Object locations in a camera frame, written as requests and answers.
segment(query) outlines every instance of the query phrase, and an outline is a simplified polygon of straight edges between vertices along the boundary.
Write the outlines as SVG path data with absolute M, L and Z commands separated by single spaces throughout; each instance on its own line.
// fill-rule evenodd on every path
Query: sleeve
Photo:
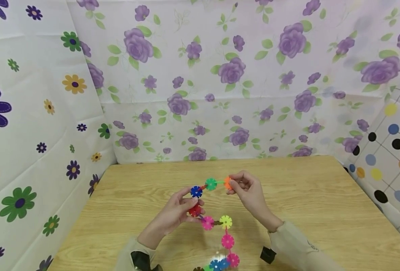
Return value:
M 300 271 L 344 271 L 290 222 L 285 222 L 276 232 L 268 234 L 272 250 L 277 255 L 285 256 Z

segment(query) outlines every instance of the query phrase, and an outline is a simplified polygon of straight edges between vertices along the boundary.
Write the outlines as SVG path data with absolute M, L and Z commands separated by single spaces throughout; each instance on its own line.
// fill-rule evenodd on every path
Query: yellow daisy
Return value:
M 48 114 L 51 114 L 51 115 L 54 114 L 54 106 L 50 100 L 48 100 L 48 99 L 44 100 L 44 108 L 47 110 Z
M 97 162 L 101 160 L 101 157 L 102 157 L 101 153 L 95 153 L 94 155 L 92 155 L 91 159 L 93 162 Z
M 84 79 L 79 78 L 76 74 L 72 76 L 66 75 L 65 78 L 66 80 L 63 80 L 62 83 L 66 86 L 66 91 L 72 91 L 72 94 L 77 94 L 78 92 L 84 93 L 84 89 L 87 88 L 84 85 Z

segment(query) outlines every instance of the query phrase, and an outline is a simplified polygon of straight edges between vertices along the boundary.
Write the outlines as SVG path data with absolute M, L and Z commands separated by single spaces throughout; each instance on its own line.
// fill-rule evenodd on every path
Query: tabletop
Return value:
M 399 232 L 331 156 L 110 166 L 50 271 L 112 270 L 128 238 L 138 235 L 174 192 L 241 169 L 261 180 L 275 214 L 293 222 L 345 270 L 400 271 Z M 204 191 L 201 199 L 207 215 L 232 218 L 229 234 L 239 270 L 294 270 L 279 259 L 271 265 L 260 259 L 263 246 L 270 246 L 267 232 L 223 185 Z M 189 271 L 205 266 L 226 253 L 223 234 L 218 226 L 205 231 L 200 224 L 184 223 L 160 243 L 152 267 L 159 263 L 164 271 Z

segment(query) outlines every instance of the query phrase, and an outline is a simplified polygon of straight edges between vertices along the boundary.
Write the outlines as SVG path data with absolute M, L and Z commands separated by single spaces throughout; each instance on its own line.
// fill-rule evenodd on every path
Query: green daisy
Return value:
M 8 65 L 11 67 L 12 71 L 19 71 L 20 66 L 18 66 L 17 61 L 14 61 L 13 59 L 8 59 Z
M 69 47 L 69 49 L 71 51 L 81 51 L 81 45 L 80 45 L 80 40 L 77 37 L 77 34 L 75 34 L 75 32 L 71 32 L 71 34 L 69 34 L 68 32 L 63 32 L 62 37 L 60 37 L 61 40 L 64 41 L 63 46 L 65 46 L 66 48 Z
M 101 124 L 101 128 L 98 129 L 98 133 L 101 133 L 100 137 L 105 137 L 105 139 L 110 138 L 110 130 L 108 129 L 108 125 L 105 123 Z
M 60 217 L 57 217 L 57 215 L 50 216 L 48 222 L 44 224 L 44 230 L 42 231 L 42 233 L 45 234 L 45 236 L 53 234 L 56 228 L 59 226 L 59 220 Z
M 36 197 L 36 193 L 30 193 L 32 191 L 31 186 L 27 186 L 22 190 L 17 187 L 13 190 L 13 197 L 5 197 L 2 200 L 3 205 L 7 205 L 0 211 L 0 216 L 8 216 L 7 222 L 14 221 L 17 216 L 22 219 L 27 215 L 27 209 L 31 209 L 35 206 L 32 200 Z

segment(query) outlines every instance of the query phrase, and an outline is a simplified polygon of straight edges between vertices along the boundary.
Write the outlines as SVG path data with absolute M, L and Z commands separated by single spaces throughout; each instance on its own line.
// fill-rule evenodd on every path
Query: beige sleeve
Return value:
M 114 271 L 137 271 L 131 258 L 131 252 L 133 251 L 141 251 L 148 254 L 151 262 L 155 256 L 155 250 L 138 243 L 137 237 L 131 237 L 118 255 Z
M 290 222 L 285 222 L 275 233 L 269 232 L 269 238 L 277 256 L 285 256 L 300 271 L 344 271 Z

